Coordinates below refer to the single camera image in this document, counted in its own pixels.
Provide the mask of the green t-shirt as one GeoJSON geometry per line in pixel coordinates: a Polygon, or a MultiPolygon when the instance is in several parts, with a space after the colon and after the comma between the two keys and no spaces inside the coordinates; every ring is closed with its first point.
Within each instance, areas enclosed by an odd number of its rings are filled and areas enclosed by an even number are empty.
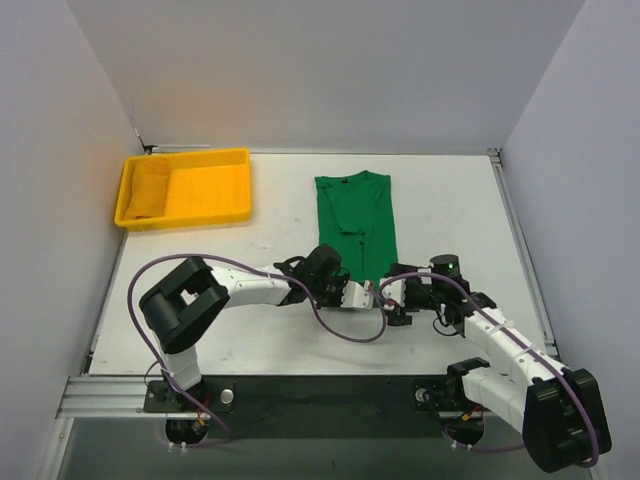
{"type": "Polygon", "coordinates": [[[398,261],[391,177],[371,171],[315,178],[319,242],[357,282],[374,283],[398,261]]]}

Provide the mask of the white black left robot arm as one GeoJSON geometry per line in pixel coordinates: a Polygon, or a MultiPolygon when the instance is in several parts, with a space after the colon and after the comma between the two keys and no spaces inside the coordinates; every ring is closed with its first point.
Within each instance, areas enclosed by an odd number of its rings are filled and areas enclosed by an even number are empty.
{"type": "Polygon", "coordinates": [[[306,256],[263,268],[216,257],[188,255],[148,290],[139,308],[160,348],[168,400],[190,411],[203,398],[196,344],[225,309],[242,306],[289,306],[306,300],[317,308],[340,304],[350,273],[332,247],[322,244],[306,256]]]}

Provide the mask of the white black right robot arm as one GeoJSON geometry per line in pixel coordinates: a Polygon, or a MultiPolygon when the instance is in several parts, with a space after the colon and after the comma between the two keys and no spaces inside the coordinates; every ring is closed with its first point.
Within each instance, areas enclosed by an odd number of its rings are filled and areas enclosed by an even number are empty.
{"type": "Polygon", "coordinates": [[[379,294],[395,313],[431,310],[484,353],[449,366],[446,401],[491,411],[517,431],[543,471],[591,468],[612,448],[595,377],[572,370],[538,348],[486,294],[471,289],[457,256],[439,255],[429,268],[394,265],[379,294]]]}

